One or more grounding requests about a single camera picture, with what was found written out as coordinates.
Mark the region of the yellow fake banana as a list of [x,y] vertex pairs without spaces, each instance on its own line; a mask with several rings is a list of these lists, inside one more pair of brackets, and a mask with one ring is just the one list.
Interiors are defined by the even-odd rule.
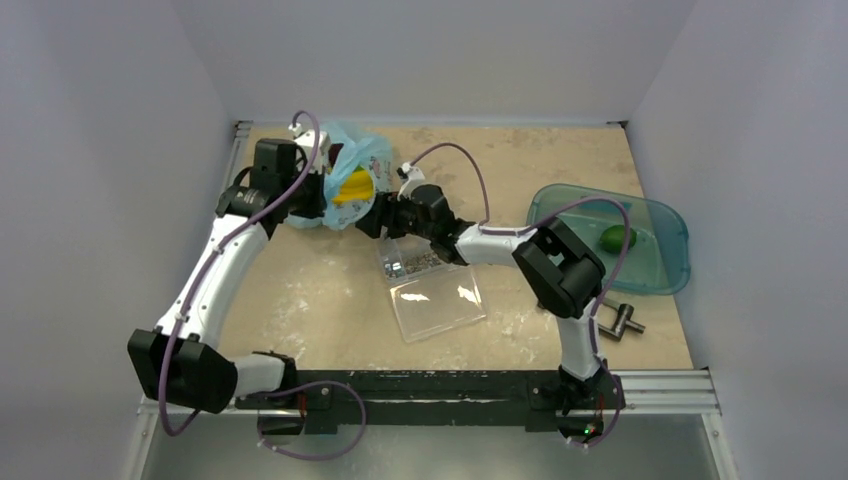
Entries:
[[374,192],[374,182],[369,171],[357,168],[341,185],[332,202],[342,205],[352,201],[366,201],[373,197]]

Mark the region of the light blue plastic bag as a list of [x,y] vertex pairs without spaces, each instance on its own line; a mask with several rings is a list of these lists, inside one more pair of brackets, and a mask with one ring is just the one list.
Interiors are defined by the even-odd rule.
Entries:
[[325,168],[319,198],[326,206],[312,219],[291,213],[285,223],[343,230],[369,212],[378,193],[390,190],[392,146],[387,137],[349,122],[331,121],[320,130],[322,153],[316,163]]

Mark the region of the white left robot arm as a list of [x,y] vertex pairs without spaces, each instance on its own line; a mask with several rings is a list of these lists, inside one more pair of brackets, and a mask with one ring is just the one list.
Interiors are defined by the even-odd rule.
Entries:
[[219,413],[259,394],[272,408],[297,399],[291,358],[254,352],[229,360],[217,346],[231,303],[251,264],[288,216],[323,213],[330,139],[308,130],[292,140],[264,138],[251,166],[221,194],[210,238],[189,280],[151,330],[135,330],[128,353],[145,396]]

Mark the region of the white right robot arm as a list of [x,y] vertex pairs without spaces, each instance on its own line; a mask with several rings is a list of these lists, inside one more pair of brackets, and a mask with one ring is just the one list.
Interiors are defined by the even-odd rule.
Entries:
[[623,389],[611,374],[599,343],[597,310],[606,269],[561,220],[551,218],[525,229],[487,229],[456,216],[442,189],[425,184],[408,196],[378,194],[355,226],[371,238],[420,237],[447,264],[518,269],[538,306],[556,319],[565,406],[584,407],[593,400],[622,408]]

